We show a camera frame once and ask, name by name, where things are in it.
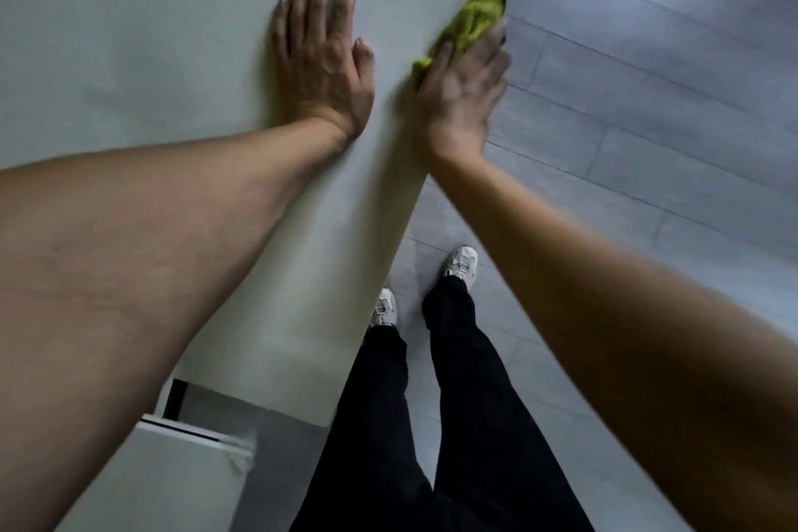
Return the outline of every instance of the shoe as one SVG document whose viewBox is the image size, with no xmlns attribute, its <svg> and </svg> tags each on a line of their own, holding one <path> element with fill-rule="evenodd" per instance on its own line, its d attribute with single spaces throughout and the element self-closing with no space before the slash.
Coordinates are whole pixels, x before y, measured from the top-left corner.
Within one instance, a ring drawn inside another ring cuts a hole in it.
<svg viewBox="0 0 798 532">
<path fill-rule="evenodd" d="M 457 276 L 465 282 L 465 288 L 471 291 L 476 280 L 476 264 L 479 255 L 470 246 L 460 246 L 446 260 L 445 276 Z"/>
<path fill-rule="evenodd" d="M 377 300 L 377 306 L 374 308 L 374 313 L 371 314 L 371 322 L 369 328 L 374 326 L 396 326 L 399 321 L 399 313 L 397 311 L 397 300 L 394 294 L 388 288 L 384 288 L 380 292 L 380 298 Z"/>
</svg>

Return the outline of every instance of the pants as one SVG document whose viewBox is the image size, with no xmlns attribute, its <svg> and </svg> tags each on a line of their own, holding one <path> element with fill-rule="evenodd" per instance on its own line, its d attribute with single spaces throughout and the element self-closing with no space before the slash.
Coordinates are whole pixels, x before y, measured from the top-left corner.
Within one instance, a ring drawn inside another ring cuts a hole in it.
<svg viewBox="0 0 798 532">
<path fill-rule="evenodd" d="M 355 359 L 294 532 L 590 530 L 540 429 L 510 384 L 457 277 L 424 299 L 441 386 L 435 488 L 416 461 L 407 346 L 371 328 Z"/>
</svg>

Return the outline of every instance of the yellow cloth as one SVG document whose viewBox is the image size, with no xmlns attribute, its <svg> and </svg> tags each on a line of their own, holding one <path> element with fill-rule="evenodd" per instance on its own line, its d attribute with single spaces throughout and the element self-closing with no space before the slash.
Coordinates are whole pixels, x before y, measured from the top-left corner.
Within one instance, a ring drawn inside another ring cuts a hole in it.
<svg viewBox="0 0 798 532">
<path fill-rule="evenodd" d="M 413 82 L 418 89 L 433 63 L 441 44 L 447 40 L 454 42 L 454 59 L 462 55 L 480 35 L 504 16 L 507 0 L 469 0 L 457 12 L 452 23 L 449 23 L 438 36 L 427 57 L 416 59 L 413 64 Z"/>
</svg>

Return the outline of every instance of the gray tile floor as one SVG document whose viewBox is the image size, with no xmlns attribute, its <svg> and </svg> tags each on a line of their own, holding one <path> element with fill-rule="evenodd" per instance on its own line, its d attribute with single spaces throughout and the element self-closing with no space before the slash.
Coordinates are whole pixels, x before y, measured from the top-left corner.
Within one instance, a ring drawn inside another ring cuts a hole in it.
<svg viewBox="0 0 798 532">
<path fill-rule="evenodd" d="M 486 156 L 619 245 L 721 290 L 798 340 L 791 2 L 510 0 L 512 88 Z M 441 424 L 420 303 L 447 252 L 463 243 L 479 247 L 428 180 L 389 285 L 409 344 L 416 456 L 430 479 Z M 688 529 L 566 377 L 487 256 L 473 296 L 479 324 L 596 530 Z M 195 397 L 206 406 L 215 399 Z M 185 416 L 203 423 L 207 408 L 189 406 Z M 284 529 L 325 433 L 264 412 L 242 425 L 255 419 L 266 449 L 233 529 Z"/>
</svg>

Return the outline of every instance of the bare skin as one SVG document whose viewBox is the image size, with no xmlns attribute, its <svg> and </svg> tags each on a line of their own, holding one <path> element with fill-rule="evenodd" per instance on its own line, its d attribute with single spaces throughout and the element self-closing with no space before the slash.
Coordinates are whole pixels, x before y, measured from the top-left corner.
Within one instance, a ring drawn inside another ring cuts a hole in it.
<svg viewBox="0 0 798 532">
<path fill-rule="evenodd" d="M 496 24 L 438 55 L 417 144 L 591 406 L 696 530 L 798 529 L 798 347 L 720 294 L 586 232 L 487 163 Z"/>
<path fill-rule="evenodd" d="M 355 0 L 280 0 L 287 124 L 0 173 L 0 529 L 51 530 L 308 181 L 362 133 Z"/>
</svg>

